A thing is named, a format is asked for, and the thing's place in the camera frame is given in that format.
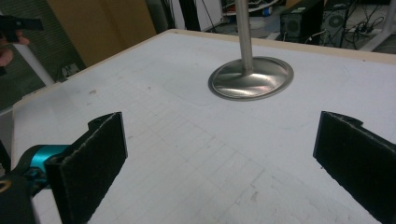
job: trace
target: metal pole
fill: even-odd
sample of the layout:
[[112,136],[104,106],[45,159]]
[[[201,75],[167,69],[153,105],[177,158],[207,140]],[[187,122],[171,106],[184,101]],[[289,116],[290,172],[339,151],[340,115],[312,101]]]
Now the metal pole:
[[236,0],[235,9],[244,75],[251,75],[253,73],[253,53],[250,37],[248,0]]

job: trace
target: metal disc base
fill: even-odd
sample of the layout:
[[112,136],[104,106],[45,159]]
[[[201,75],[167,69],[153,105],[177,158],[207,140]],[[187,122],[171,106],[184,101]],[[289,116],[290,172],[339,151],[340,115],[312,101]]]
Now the metal disc base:
[[235,60],[218,68],[209,79],[209,89],[230,100],[256,100],[284,90],[293,80],[288,63],[269,57],[254,57],[253,71],[244,70]]

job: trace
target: person's hand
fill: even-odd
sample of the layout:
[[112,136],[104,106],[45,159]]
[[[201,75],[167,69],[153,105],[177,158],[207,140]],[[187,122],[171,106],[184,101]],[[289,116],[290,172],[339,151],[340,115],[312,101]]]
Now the person's hand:
[[[22,44],[22,45],[28,45],[29,44],[29,39],[24,37],[22,35],[22,31],[17,31],[16,35],[18,39],[20,40],[16,44]],[[2,39],[0,39],[0,46],[5,46],[8,45],[9,43],[7,42],[6,38],[3,36]],[[8,65],[13,58],[13,52],[11,49],[8,48],[0,48],[0,66],[6,66]]]

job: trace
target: cardboard box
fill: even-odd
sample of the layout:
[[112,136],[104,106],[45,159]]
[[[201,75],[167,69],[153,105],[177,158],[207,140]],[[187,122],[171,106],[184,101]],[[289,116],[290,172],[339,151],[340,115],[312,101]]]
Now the cardboard box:
[[299,3],[302,0],[286,0],[286,8],[291,8],[294,5],[296,5],[297,3]]
[[87,66],[156,35],[145,0],[48,3]]

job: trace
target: table surface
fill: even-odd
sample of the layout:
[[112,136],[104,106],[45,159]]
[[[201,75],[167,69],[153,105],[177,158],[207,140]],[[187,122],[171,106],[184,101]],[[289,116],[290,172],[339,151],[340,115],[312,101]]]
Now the table surface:
[[[16,103],[12,160],[121,111],[129,157],[90,223],[377,223],[313,150],[321,111],[396,142],[396,57],[259,39],[253,54],[289,63],[294,80],[227,101],[207,81],[240,58],[237,37],[155,36]],[[34,204],[42,223],[61,223],[50,190]]]

